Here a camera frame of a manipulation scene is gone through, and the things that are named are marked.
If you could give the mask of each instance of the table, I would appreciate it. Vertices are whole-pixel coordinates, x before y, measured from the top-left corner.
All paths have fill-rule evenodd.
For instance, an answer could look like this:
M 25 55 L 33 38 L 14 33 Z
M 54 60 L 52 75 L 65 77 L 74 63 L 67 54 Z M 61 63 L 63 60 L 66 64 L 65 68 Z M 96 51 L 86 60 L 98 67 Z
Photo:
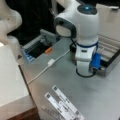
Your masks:
M 68 39 L 62 39 L 53 46 L 50 54 L 42 54 L 32 63 L 22 66 L 27 82 L 38 75 L 47 66 L 51 58 L 56 59 L 65 53 L 70 44 L 71 42 Z M 45 106 L 55 111 L 44 97 L 49 92 L 58 100 L 56 94 L 52 91 L 54 85 L 61 89 L 86 120 L 119 119 L 120 63 L 112 68 L 107 77 L 96 75 L 86 79 L 76 74 L 75 63 L 71 60 L 71 54 L 68 53 L 29 85 L 39 110 L 42 106 Z M 51 116 L 42 110 L 40 116 L 45 120 L 53 120 Z

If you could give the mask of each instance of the black object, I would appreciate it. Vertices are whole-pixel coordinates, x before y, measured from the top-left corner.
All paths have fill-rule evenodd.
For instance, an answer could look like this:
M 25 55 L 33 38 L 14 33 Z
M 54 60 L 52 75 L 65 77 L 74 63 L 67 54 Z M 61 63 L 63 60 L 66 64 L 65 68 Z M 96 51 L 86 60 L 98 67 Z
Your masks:
M 44 53 L 45 50 L 47 50 L 49 47 L 51 47 L 51 45 L 44 45 L 41 42 L 37 42 L 37 46 L 32 51 L 29 52 L 29 55 L 37 58 L 42 53 Z
M 77 10 L 80 13 L 87 14 L 87 15 L 96 15 L 97 14 L 97 9 L 94 6 L 91 5 L 79 5 Z

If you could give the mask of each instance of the white surface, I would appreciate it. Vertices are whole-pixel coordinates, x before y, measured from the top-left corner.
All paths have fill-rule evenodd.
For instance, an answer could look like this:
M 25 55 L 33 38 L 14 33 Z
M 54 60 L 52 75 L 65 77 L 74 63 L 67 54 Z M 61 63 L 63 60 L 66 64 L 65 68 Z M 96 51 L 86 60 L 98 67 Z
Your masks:
M 120 41 L 120 10 L 113 11 L 108 6 L 97 4 L 100 19 L 99 34 Z
M 0 107 L 28 94 L 10 47 L 0 47 Z
M 75 115 L 76 118 L 79 118 L 78 120 L 84 120 L 83 115 L 77 110 L 77 108 L 70 102 L 70 100 L 61 92 L 61 90 L 56 85 L 53 86 L 52 89 L 65 104 L 68 112 L 72 112 L 72 114 Z

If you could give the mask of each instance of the black cable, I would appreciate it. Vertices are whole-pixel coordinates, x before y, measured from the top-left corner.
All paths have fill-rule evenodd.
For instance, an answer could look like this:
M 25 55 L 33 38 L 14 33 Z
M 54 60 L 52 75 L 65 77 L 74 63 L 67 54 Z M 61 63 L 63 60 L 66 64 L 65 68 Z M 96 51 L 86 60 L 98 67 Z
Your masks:
M 80 77 L 83 77 L 83 78 L 90 78 L 90 77 L 93 77 L 93 76 L 95 76 L 95 75 L 96 75 L 97 70 L 96 70 L 96 69 L 93 69 L 93 74 L 92 74 L 92 75 L 90 75 L 90 76 L 84 76 L 84 75 L 81 75 L 81 74 L 78 72 L 78 70 L 77 70 L 77 69 L 76 69 L 76 73 L 77 73 Z
M 75 41 L 74 41 L 72 38 L 70 38 L 70 40 L 72 41 L 72 43 L 73 43 L 74 46 L 76 47 L 76 43 L 75 43 Z

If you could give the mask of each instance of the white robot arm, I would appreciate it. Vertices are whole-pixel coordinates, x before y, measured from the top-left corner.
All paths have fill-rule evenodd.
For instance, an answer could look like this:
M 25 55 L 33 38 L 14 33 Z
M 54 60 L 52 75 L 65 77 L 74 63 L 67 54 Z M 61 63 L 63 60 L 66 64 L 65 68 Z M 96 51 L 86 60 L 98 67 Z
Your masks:
M 0 43 L 10 45 L 19 65 L 25 62 L 19 41 L 14 36 L 8 36 L 7 34 L 17 29 L 21 24 L 21 15 L 17 11 L 10 9 L 5 0 L 0 0 Z
M 5 0 L 0 0 L 0 42 L 9 43 L 7 34 L 17 29 L 22 24 L 21 15 L 10 9 Z
M 77 39 L 77 73 L 81 76 L 89 72 L 92 56 L 98 47 L 99 16 L 95 7 L 79 0 L 57 0 L 65 8 L 55 18 L 56 32 L 64 37 Z

